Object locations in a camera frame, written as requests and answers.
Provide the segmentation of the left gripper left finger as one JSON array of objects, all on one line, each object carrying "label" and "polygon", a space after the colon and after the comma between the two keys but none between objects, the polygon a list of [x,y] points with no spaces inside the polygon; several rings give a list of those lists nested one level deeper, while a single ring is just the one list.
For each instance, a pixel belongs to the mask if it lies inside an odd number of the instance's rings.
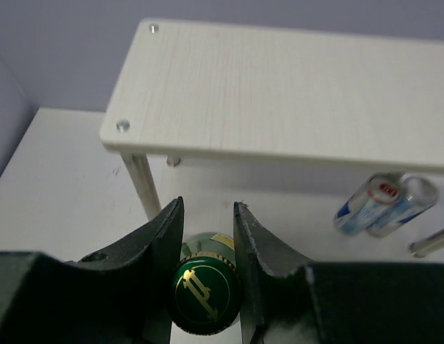
[{"label": "left gripper left finger", "polygon": [[0,252],[0,343],[168,343],[184,203],[77,262]]}]

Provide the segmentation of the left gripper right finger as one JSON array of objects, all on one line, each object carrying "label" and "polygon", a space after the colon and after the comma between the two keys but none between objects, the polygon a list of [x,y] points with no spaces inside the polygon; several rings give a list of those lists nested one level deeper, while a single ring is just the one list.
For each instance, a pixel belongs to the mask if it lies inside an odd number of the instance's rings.
[{"label": "left gripper right finger", "polygon": [[233,206],[244,343],[444,343],[444,264],[315,262]]}]

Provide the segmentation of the green glass bottle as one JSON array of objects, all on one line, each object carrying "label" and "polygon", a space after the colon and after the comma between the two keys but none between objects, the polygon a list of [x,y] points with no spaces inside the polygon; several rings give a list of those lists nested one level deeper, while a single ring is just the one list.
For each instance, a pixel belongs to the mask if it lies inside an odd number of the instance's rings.
[{"label": "green glass bottle", "polygon": [[167,301],[172,321],[193,335],[215,335],[237,323],[243,286],[233,238],[203,232],[183,241]]}]

